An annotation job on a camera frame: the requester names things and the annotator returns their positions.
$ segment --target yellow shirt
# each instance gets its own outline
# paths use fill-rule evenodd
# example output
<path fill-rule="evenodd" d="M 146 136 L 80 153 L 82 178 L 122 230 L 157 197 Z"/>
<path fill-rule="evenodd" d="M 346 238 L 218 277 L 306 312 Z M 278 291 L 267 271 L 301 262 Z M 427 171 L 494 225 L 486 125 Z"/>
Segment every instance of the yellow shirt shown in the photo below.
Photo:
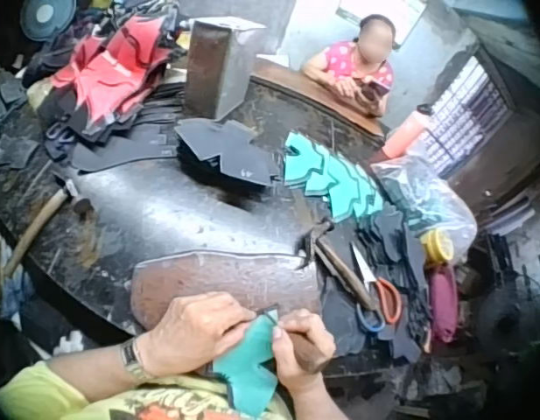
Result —
<path fill-rule="evenodd" d="M 0 409 L 11 420 L 243 420 L 229 408 L 227 387 L 217 381 L 176 376 L 103 401 L 85 396 L 41 361 L 0 388 Z M 275 395 L 262 420 L 291 420 Z"/>

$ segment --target mobile phone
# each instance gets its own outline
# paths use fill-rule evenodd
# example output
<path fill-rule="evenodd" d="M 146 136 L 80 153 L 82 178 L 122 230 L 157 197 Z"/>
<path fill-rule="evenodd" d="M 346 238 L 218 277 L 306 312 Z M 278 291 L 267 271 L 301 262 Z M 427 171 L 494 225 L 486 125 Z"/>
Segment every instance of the mobile phone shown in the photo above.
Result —
<path fill-rule="evenodd" d="M 390 92 L 390 86 L 381 83 L 377 79 L 373 79 L 368 83 L 368 85 L 373 88 L 379 96 L 385 96 L 388 92 Z"/>

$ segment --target window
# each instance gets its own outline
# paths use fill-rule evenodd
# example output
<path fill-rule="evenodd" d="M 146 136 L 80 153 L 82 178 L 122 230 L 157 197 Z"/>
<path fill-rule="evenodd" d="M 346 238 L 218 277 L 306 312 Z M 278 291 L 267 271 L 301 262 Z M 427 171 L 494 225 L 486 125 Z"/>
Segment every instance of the window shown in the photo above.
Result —
<path fill-rule="evenodd" d="M 336 13 L 355 25 L 368 15 L 386 16 L 396 27 L 396 43 L 400 46 L 424 10 L 425 0 L 341 0 Z"/>
<path fill-rule="evenodd" d="M 490 138 L 509 113 L 501 93 L 475 57 L 466 63 L 433 110 L 431 127 L 421 138 L 441 176 L 482 140 Z"/>

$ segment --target person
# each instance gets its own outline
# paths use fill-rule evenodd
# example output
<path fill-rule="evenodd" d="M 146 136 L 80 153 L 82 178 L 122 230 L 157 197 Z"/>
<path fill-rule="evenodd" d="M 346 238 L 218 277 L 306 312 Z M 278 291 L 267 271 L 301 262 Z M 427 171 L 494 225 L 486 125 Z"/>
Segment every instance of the person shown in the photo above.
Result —
<path fill-rule="evenodd" d="M 396 28 L 383 15 L 367 16 L 359 26 L 359 38 L 354 42 L 330 45 L 309 59 L 301 71 L 365 115 L 383 116 L 394 81 L 387 58 L 394 45 Z"/>
<path fill-rule="evenodd" d="M 224 383 L 190 373 L 241 342 L 255 316 L 223 292 L 176 298 L 154 329 L 128 345 L 70 353 L 25 368 L 0 388 L 0 409 L 16 420 L 244 418 L 229 408 Z M 277 378 L 291 395 L 296 418 L 347 420 L 322 374 L 307 374 L 297 364 L 291 332 L 306 334 L 329 358 L 335 345 L 322 319 L 307 310 L 282 317 L 274 328 Z M 291 414 L 274 395 L 261 418 L 283 420 Z"/>

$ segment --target knife handle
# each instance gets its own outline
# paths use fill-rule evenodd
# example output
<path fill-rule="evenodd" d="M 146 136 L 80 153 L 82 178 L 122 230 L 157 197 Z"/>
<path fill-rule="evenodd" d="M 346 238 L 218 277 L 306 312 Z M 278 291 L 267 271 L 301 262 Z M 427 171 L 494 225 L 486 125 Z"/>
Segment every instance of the knife handle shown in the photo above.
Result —
<path fill-rule="evenodd" d="M 289 332 L 298 365 L 308 374 L 322 372 L 329 360 L 314 344 L 297 332 Z"/>

